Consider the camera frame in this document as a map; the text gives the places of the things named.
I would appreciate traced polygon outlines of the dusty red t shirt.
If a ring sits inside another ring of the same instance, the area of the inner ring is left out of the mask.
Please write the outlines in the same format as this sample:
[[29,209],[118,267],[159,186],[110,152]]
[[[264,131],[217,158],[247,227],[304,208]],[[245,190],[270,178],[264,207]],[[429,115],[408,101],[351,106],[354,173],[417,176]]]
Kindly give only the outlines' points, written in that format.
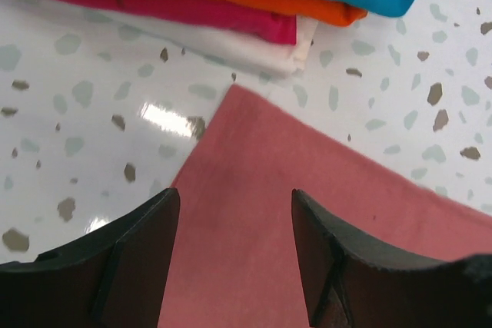
[[291,193],[442,260],[490,253],[491,218],[413,184],[233,86],[173,185],[181,213],[161,327],[306,327]]

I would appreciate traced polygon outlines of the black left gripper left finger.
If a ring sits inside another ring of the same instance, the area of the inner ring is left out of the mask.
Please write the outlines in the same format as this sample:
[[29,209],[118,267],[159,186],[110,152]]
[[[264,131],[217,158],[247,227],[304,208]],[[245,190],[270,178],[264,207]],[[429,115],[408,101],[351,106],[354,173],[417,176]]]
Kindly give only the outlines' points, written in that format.
[[156,327],[180,197],[163,190],[30,263],[1,266],[3,327]]

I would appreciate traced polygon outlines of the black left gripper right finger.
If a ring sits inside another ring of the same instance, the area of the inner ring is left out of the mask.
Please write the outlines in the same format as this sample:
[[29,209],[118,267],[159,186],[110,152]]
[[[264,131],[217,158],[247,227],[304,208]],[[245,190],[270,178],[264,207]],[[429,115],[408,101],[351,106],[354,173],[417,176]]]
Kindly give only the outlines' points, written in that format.
[[291,219],[311,327],[489,327],[491,256],[437,260],[388,244],[305,192]]

